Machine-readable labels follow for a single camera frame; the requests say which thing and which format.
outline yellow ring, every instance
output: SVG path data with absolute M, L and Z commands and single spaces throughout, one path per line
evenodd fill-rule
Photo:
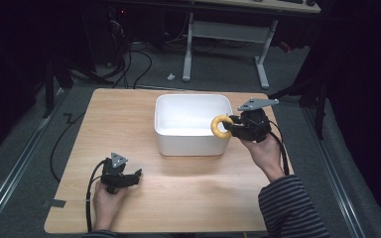
M 220 130 L 218 130 L 218 124 L 220 122 L 228 122 L 228 123 L 233 124 L 233 120 L 231 120 L 230 117 L 224 116 L 224 115 L 217 116 L 211 122 L 211 131 L 212 131 L 212 133 L 214 134 L 214 136 L 216 136 L 218 138 L 221 138 L 221 139 L 228 139 L 228 138 L 230 138 L 231 137 L 231 132 L 230 131 L 221 132 Z

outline white plastic container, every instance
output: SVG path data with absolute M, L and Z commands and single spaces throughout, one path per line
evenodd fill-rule
M 211 121 L 232 115 L 230 101 L 217 94 L 165 94 L 157 98 L 155 130 L 164 156 L 222 155 L 230 139 L 216 138 Z M 225 131 L 222 123 L 220 131 Z

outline hand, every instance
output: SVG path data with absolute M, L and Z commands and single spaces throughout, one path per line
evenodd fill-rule
M 123 196 L 126 194 L 127 187 L 117 190 L 116 194 L 106 191 L 107 186 L 98 181 L 95 184 L 95 194 L 93 199 L 95 210 L 94 230 L 110 230 L 116 218 Z
M 280 164 L 280 145 L 274 137 L 268 134 L 267 138 L 260 143 L 240 141 L 249 150 L 253 162 L 265 173 L 270 182 L 285 176 Z

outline person's arm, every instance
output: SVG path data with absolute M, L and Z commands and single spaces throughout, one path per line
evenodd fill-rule
M 111 194 L 106 191 L 106 185 L 102 184 L 101 181 L 98 181 L 95 184 L 93 199 L 95 222 L 93 231 L 82 237 L 116 237 L 116 234 L 110 230 L 112 223 L 119 212 L 126 191 L 127 187 L 124 187 L 118 189 L 116 194 Z
M 268 135 L 260 143 L 241 142 L 270 181 L 258 197 L 269 237 L 329 237 L 301 180 L 285 176 L 277 141 Z

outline striped sleeve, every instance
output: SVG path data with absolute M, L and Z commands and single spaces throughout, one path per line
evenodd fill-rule
M 115 238 L 116 233 L 107 230 L 91 231 L 82 236 L 82 238 Z
M 258 198 L 270 238 L 330 237 L 298 177 L 275 180 Z

